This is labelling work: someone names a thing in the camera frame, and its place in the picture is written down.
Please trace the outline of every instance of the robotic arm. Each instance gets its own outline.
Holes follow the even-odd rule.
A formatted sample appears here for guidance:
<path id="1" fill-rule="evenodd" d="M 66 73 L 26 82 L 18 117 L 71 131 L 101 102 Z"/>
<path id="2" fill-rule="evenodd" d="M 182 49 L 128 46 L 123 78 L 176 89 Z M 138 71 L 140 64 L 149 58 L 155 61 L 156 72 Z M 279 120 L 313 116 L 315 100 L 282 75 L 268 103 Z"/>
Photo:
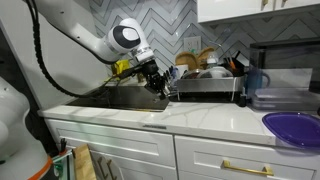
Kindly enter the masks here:
<path id="1" fill-rule="evenodd" d="M 158 73 L 153 51 L 135 19 L 124 19 L 103 38 L 97 38 L 74 18 L 72 0 L 35 0 L 35 3 L 37 11 L 52 26 L 90 51 L 102 63 L 113 64 L 131 52 L 138 65 L 124 71 L 119 78 L 124 79 L 141 72 L 147 80 L 145 87 L 160 99 L 165 98 L 164 79 Z"/>

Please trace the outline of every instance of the marble countertop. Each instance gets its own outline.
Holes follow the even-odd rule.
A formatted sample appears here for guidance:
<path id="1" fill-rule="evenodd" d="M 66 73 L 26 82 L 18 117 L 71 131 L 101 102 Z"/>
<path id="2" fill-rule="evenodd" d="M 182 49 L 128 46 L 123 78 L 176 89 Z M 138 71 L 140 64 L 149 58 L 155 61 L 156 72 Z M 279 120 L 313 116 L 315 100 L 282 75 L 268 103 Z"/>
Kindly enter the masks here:
<path id="1" fill-rule="evenodd" d="M 264 126 L 266 113 L 235 104 L 170 102 L 163 112 L 61 105 L 39 114 L 49 119 L 288 147 Z"/>

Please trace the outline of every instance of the herringbone tile backsplash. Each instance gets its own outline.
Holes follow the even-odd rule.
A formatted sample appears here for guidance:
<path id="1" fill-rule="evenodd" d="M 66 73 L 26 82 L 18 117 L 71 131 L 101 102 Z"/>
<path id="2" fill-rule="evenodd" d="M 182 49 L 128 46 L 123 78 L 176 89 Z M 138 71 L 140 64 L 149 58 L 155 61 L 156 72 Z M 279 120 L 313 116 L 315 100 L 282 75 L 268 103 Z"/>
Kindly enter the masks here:
<path id="1" fill-rule="evenodd" d="M 225 24 L 198 24 L 196 0 L 91 0 L 97 33 L 104 36 L 128 17 L 142 26 L 162 70 L 174 64 L 183 51 L 183 39 L 202 37 L 202 47 L 222 44 L 234 54 L 237 50 L 249 59 L 251 43 L 320 36 L 320 10 L 272 16 Z"/>

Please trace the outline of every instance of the purple plate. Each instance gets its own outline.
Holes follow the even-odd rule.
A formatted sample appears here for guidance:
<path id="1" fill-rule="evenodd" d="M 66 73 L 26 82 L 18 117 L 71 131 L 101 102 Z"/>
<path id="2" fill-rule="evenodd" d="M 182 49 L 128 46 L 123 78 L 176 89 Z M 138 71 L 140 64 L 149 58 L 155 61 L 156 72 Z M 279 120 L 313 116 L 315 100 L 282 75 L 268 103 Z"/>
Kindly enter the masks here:
<path id="1" fill-rule="evenodd" d="M 320 119 L 303 113 L 271 113 L 262 118 L 279 139 L 304 149 L 320 149 Z"/>

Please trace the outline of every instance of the stainless steel sink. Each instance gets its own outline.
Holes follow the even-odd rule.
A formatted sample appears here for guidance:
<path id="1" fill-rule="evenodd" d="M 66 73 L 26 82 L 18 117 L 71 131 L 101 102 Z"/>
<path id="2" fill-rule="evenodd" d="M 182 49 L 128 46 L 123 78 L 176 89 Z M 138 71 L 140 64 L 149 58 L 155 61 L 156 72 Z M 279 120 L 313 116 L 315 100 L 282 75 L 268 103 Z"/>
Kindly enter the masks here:
<path id="1" fill-rule="evenodd" d="M 110 86 L 101 99 L 80 98 L 67 104 L 70 106 L 127 109 L 137 111 L 162 112 L 169 100 L 159 98 L 143 86 Z"/>

